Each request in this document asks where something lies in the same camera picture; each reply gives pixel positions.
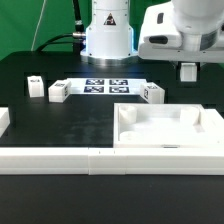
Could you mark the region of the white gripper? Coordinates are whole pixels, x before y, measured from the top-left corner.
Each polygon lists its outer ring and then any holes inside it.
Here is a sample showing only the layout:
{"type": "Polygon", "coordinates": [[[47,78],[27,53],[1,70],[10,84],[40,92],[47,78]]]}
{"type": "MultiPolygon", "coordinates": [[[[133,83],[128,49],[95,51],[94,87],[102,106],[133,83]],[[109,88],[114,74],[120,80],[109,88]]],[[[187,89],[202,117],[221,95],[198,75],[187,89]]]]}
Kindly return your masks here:
{"type": "Polygon", "coordinates": [[[141,44],[138,54],[140,58],[149,60],[224,63],[224,49],[215,48],[191,52],[182,49],[152,48],[149,44],[141,44]]]}

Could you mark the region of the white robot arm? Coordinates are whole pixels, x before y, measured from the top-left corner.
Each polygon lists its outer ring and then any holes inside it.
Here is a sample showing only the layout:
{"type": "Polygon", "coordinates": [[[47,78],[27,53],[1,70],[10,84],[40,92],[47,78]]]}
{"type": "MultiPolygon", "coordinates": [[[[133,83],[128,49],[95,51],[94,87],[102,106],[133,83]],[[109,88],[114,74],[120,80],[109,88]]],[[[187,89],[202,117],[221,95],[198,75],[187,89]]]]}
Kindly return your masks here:
{"type": "Polygon", "coordinates": [[[129,25],[130,0],[92,0],[85,60],[224,63],[224,0],[170,0],[146,9],[139,40],[129,25]]]}

